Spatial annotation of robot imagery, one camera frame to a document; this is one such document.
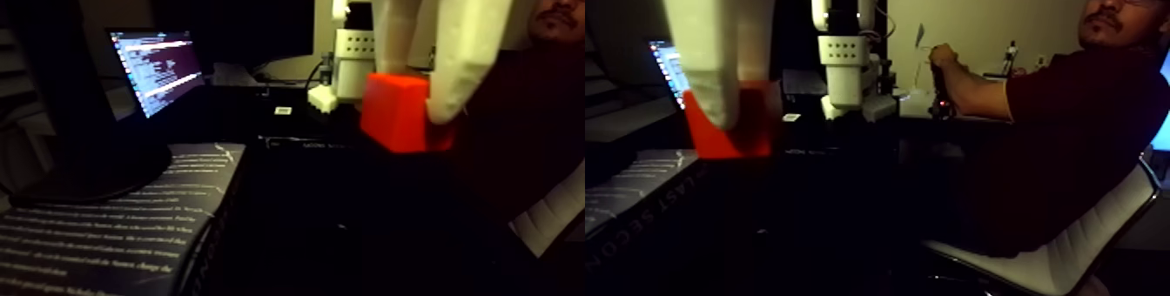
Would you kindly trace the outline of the person's hand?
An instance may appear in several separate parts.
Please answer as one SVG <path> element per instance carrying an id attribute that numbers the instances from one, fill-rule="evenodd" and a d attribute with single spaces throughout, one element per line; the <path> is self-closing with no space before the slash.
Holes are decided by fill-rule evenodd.
<path id="1" fill-rule="evenodd" d="M 928 60 L 931 66 L 936 66 L 941 69 L 963 68 L 958 61 L 958 54 L 954 51 L 950 44 L 938 44 L 930 48 Z"/>

